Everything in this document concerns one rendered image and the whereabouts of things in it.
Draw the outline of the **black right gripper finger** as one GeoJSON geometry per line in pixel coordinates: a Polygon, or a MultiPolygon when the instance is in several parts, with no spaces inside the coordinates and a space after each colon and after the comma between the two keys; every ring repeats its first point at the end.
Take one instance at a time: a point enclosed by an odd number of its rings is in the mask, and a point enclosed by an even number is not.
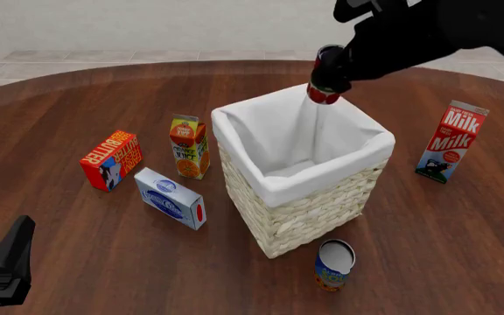
{"type": "Polygon", "coordinates": [[[311,85],[319,91],[344,94],[352,88],[347,74],[350,61],[348,47],[321,47],[311,73],[311,85]]]}

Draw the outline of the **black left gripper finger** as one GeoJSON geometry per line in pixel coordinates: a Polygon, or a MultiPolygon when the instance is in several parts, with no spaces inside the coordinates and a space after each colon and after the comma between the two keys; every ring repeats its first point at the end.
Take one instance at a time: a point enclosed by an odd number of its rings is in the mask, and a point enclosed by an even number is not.
{"type": "Polygon", "coordinates": [[[0,277],[4,281],[31,281],[31,248],[36,223],[28,215],[20,215],[0,241],[0,277]]]}

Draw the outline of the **red tomato sauce can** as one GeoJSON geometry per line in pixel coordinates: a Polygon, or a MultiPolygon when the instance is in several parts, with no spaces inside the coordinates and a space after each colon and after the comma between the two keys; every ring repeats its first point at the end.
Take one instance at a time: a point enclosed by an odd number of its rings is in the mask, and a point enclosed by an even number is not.
{"type": "MultiPolygon", "coordinates": [[[[344,46],[342,46],[342,45],[325,45],[322,47],[344,47],[344,46]]],[[[332,93],[327,93],[327,92],[317,90],[311,84],[311,76],[310,76],[310,81],[307,86],[307,96],[311,99],[312,102],[315,102],[317,104],[325,104],[325,105],[334,104],[340,98],[340,94],[332,94],[332,93]]]]}

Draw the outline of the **white woven basket with liner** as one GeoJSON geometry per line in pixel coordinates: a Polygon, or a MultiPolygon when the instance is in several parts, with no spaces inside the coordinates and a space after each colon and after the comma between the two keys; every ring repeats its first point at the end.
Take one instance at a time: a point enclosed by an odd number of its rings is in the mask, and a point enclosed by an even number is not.
{"type": "Polygon", "coordinates": [[[227,193],[269,258],[358,217],[392,155],[392,133],[347,99],[300,85],[214,109],[227,193]]]}

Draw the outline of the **red butter box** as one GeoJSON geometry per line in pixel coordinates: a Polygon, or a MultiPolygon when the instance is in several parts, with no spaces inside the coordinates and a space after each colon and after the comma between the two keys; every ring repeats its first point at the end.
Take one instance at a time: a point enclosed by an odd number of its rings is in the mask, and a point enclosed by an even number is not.
{"type": "Polygon", "coordinates": [[[116,130],[80,160],[94,188],[110,192],[143,160],[135,134],[116,130]]]}

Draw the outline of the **red white milk carton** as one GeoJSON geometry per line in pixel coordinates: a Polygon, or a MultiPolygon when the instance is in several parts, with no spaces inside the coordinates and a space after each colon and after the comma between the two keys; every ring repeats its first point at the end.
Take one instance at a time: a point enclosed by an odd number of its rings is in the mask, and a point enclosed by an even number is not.
{"type": "Polygon", "coordinates": [[[447,183],[488,114],[488,109],[451,101],[415,172],[439,183],[447,183]]]}

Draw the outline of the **orange juice carton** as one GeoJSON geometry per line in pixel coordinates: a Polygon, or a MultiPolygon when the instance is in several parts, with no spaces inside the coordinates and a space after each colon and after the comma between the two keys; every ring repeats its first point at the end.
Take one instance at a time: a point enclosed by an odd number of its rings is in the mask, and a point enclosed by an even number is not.
{"type": "Polygon", "coordinates": [[[202,180],[210,166],[207,126],[195,116],[173,115],[169,138],[178,174],[202,180]]]}

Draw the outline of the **blue white cream cheese box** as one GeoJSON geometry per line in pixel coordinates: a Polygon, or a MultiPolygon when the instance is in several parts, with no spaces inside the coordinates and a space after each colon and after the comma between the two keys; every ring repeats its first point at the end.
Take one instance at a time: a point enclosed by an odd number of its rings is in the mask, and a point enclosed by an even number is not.
{"type": "Polygon", "coordinates": [[[192,230],[207,221],[203,197],[148,167],[135,175],[143,201],[192,230]]]}

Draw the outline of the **blue alphabet soup can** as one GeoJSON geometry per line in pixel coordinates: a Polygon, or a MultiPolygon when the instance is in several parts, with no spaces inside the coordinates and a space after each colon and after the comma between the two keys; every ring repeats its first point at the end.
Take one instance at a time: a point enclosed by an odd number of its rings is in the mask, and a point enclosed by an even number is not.
{"type": "Polygon", "coordinates": [[[348,243],[338,239],[325,241],[314,264],[316,283],[325,291],[340,291],[355,263],[356,254],[348,243]]]}

